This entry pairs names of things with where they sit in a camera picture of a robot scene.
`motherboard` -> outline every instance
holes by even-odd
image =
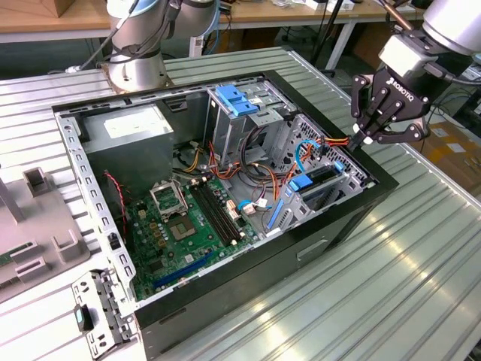
[[[164,184],[150,193],[126,206],[138,301],[259,240],[217,178]],[[169,210],[176,211],[167,217]]]

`metal workbench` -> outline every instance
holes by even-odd
[[[167,69],[177,84],[275,69],[351,129],[349,98],[280,48],[174,60]],[[2,359],[89,359],[69,285],[107,264],[50,107],[111,94],[100,71],[0,82],[0,177],[49,171],[94,253],[0,305]],[[409,147],[365,150],[400,186],[350,240],[162,359],[464,359],[481,338],[481,204]],[[143,355],[133,342],[107,360]]]

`blue drive bay bracket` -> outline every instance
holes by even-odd
[[[216,93],[236,117],[257,113],[259,111],[257,105],[249,102],[246,97],[247,94],[242,93],[233,85],[218,86]]]

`blue plastic latch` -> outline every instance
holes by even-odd
[[[299,186],[293,180],[289,182],[289,186],[291,186],[294,192],[297,192],[299,190]]]
[[[289,185],[295,192],[297,192],[298,190],[310,186],[312,183],[312,180],[308,176],[306,176],[305,174],[300,174],[297,177],[294,177],[289,182]]]
[[[276,221],[277,216],[280,213],[280,210],[283,208],[284,201],[281,199],[279,203],[277,203],[276,210],[274,211],[274,214],[272,214],[271,220],[268,223],[268,229],[271,229],[272,226],[274,225],[274,222]]]
[[[246,93],[242,93],[233,85],[218,86],[216,93],[236,117],[259,111],[257,105],[247,100]]]
[[[334,167],[336,167],[336,169],[339,172],[343,171],[346,168],[346,166],[342,162],[339,162],[338,160],[334,161]]]

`robotiq logo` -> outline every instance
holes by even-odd
[[[414,97],[409,93],[405,88],[403,88],[402,85],[400,85],[394,78],[392,77],[388,81],[386,81],[386,84],[392,85],[394,88],[396,88],[403,96],[407,98],[410,102],[414,100]]]

